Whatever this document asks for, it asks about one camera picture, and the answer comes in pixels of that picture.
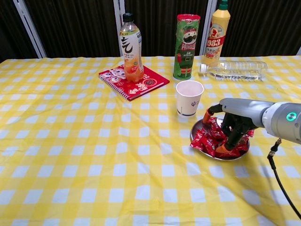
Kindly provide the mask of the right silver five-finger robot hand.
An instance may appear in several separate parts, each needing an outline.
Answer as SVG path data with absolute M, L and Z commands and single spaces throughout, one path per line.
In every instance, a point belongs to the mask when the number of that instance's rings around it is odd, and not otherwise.
M 230 153 L 249 130 L 263 128 L 263 113 L 274 103 L 241 98 L 224 98 L 219 104 L 209 107 L 203 117 L 206 124 L 214 113 L 224 112 L 222 131 L 228 141 L 216 148 L 218 153 Z

